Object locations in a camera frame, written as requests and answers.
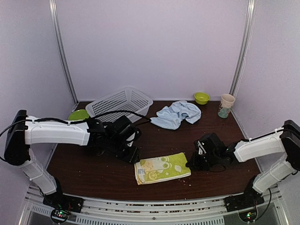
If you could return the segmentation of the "green patterned white towel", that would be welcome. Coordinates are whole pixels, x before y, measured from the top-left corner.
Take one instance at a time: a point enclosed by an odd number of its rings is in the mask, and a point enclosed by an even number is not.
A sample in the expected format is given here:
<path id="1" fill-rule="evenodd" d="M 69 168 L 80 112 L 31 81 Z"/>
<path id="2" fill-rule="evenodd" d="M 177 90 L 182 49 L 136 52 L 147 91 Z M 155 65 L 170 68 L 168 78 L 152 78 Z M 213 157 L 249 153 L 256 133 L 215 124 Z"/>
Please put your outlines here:
<path id="1" fill-rule="evenodd" d="M 134 164 L 136 182 L 138 185 L 145 185 L 188 177 L 191 170 L 186 167 L 187 162 L 183 152 L 141 159 Z"/>

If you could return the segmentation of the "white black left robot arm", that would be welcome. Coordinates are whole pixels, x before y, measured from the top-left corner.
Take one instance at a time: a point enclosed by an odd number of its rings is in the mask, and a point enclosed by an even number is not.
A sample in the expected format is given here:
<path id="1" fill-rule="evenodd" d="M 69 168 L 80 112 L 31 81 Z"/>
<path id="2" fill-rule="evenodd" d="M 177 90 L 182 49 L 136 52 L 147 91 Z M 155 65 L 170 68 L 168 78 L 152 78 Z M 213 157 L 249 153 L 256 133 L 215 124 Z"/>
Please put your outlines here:
<path id="1" fill-rule="evenodd" d="M 114 122 L 101 122 L 97 117 L 71 121 L 36 118 L 28 116 L 26 110 L 20 110 L 4 131 L 7 138 L 1 160 L 21 168 L 39 187 L 46 203 L 59 210 L 70 209 L 74 200 L 63 194 L 60 182 L 36 159 L 31 145 L 74 144 L 91 147 L 98 153 L 108 151 L 129 164 L 140 160 L 139 150 L 133 142 L 141 136 L 141 131 L 124 115 Z"/>

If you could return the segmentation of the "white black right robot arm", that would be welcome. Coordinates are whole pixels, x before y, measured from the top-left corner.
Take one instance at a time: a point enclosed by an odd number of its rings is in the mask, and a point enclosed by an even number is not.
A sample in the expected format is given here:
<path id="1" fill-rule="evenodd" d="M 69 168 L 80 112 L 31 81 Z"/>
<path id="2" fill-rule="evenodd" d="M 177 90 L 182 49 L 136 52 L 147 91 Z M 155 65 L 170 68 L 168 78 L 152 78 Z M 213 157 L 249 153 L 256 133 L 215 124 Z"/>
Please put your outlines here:
<path id="1" fill-rule="evenodd" d="M 208 171 L 215 165 L 227 167 L 250 159 L 282 153 L 271 168 L 254 176 L 240 195 L 225 198 L 228 211 L 262 204 L 262 194 L 271 186 L 300 170 L 300 127 L 292 120 L 271 133 L 241 139 L 225 145 L 215 133 L 206 134 L 194 142 L 195 152 L 186 167 L 195 171 Z"/>

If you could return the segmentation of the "light blue towel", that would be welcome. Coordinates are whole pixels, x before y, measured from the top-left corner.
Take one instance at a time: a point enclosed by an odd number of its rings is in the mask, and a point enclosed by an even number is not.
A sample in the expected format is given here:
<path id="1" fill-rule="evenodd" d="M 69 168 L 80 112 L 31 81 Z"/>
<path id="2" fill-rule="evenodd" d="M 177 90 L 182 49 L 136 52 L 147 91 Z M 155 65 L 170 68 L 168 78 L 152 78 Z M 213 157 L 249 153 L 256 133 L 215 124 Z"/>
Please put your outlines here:
<path id="1" fill-rule="evenodd" d="M 150 122 L 160 128 L 176 130 L 180 127 L 183 120 L 194 124 L 201 116 L 202 112 L 195 104 L 182 100 L 163 107 L 156 112 L 156 117 L 150 118 Z"/>

